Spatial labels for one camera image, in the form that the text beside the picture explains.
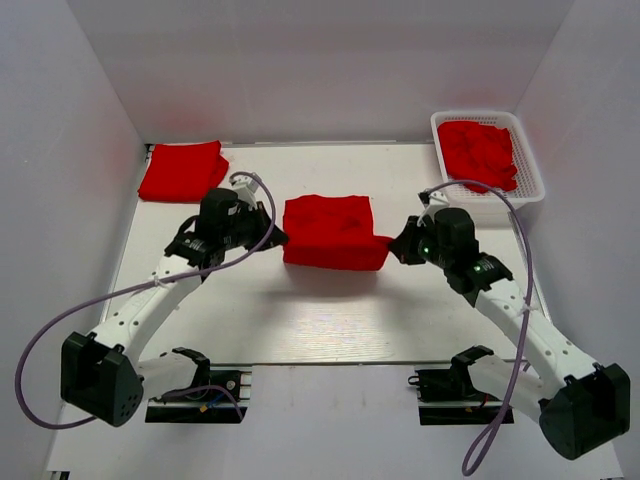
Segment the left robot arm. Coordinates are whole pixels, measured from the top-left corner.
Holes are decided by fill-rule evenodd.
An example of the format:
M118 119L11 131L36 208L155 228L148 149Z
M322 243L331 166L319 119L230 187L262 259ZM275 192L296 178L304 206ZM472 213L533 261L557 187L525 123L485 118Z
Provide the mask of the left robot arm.
M199 399L212 389L210 361L176 347L151 360L146 345L179 304L215 270L228 251L269 250L288 238L273 222L274 204L256 199L256 182L215 188L201 200L165 248L150 285L138 287L107 320L87 334L73 333L61 350L62 399L120 427L148 399Z

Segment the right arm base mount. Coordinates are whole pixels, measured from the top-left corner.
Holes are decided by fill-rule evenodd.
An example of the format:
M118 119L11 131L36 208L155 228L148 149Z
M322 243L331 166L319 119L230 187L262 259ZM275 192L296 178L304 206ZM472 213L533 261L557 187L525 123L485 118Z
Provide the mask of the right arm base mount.
M444 368L416 370L407 383L416 389L421 426L485 426L499 413L502 401L477 390L464 392Z

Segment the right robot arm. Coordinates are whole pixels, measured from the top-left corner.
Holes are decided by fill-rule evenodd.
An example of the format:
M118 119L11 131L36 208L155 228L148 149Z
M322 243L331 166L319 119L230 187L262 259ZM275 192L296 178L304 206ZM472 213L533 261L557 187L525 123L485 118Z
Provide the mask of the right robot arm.
M540 426L558 454L575 460L629 430L627 373L597 362L527 307L511 271L481 251L465 210L409 217L389 250L405 265L441 268L453 291L523 347L534 372L518 376L508 403Z

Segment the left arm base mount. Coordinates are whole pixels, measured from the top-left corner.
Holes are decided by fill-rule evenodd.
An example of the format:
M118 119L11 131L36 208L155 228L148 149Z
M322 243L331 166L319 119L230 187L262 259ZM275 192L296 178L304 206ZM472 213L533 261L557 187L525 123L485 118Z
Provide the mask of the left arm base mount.
M207 389L161 400L150 400L147 424L238 425L247 413L252 385L248 366L213 366L204 380Z

